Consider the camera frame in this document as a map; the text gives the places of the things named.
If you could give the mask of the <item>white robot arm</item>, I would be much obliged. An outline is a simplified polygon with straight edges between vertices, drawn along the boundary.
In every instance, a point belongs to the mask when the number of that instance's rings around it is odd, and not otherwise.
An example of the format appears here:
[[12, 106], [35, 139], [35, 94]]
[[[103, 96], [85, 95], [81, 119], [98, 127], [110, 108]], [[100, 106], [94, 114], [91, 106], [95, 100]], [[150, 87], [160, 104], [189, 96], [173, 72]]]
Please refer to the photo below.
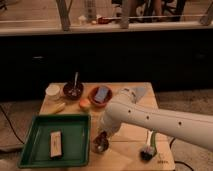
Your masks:
[[213, 116], [145, 107], [143, 87], [124, 87], [108, 102], [99, 129], [112, 136], [122, 123], [143, 127], [213, 151]]

